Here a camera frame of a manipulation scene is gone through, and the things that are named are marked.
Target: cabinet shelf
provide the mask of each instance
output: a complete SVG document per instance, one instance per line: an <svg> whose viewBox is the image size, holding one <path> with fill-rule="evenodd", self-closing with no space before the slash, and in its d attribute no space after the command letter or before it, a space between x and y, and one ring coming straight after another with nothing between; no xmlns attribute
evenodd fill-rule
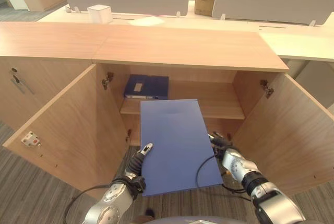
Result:
<svg viewBox="0 0 334 224"><path fill-rule="evenodd" d="M170 80L169 99L198 99L204 118L245 119L231 83ZM140 114L140 102L124 99L121 114Z"/></svg>

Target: white box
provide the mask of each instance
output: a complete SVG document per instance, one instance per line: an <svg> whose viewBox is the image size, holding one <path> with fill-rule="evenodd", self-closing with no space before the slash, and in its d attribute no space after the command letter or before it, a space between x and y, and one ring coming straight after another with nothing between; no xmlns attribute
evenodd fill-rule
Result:
<svg viewBox="0 0 334 224"><path fill-rule="evenodd" d="M110 6L94 5L87 8L92 23L106 24L113 20Z"/></svg>

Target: paper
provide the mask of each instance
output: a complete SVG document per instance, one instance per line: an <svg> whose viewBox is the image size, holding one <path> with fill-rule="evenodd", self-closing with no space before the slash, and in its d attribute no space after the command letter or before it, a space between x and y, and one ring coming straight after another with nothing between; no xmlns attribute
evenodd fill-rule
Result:
<svg viewBox="0 0 334 224"><path fill-rule="evenodd" d="M131 20L129 23L133 26L150 27L150 26L165 23L165 21L155 16L151 16L151 17L146 17L142 19Z"/></svg>
<svg viewBox="0 0 334 224"><path fill-rule="evenodd" d="M197 100L142 101L141 147L153 143L142 165L146 189L157 195L196 188L196 172L213 155ZM199 186L222 183L215 158L200 170Z"/></svg>

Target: cabinet door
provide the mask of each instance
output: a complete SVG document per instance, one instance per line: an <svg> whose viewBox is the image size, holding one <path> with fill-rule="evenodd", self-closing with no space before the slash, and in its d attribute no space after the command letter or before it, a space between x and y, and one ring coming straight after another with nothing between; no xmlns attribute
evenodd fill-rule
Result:
<svg viewBox="0 0 334 224"><path fill-rule="evenodd" d="M104 90L102 79L102 67L89 66L4 146L80 190L110 183L128 143L111 88ZM41 146L21 142L30 131Z"/></svg>
<svg viewBox="0 0 334 224"><path fill-rule="evenodd" d="M251 80L258 74L237 75ZM287 74L269 87L274 93L259 99L234 135L235 145L287 194L332 180L334 116Z"/></svg>
<svg viewBox="0 0 334 224"><path fill-rule="evenodd" d="M17 130L89 65L81 60L0 58L0 120Z"/></svg>

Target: white desk surface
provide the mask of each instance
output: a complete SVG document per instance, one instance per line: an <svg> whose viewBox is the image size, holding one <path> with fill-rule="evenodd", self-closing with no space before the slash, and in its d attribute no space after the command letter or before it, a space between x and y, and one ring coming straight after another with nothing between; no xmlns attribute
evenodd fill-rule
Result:
<svg viewBox="0 0 334 224"><path fill-rule="evenodd" d="M334 13L322 26L301 26L284 23L215 20L194 14L194 1L189 1L188 15L181 18L159 16L165 22L156 27L194 28L208 30L258 32L281 58L334 62ZM128 24L129 21L150 15L113 13L112 24ZM62 7L40 19L39 22L89 23L87 12L67 13Z"/></svg>

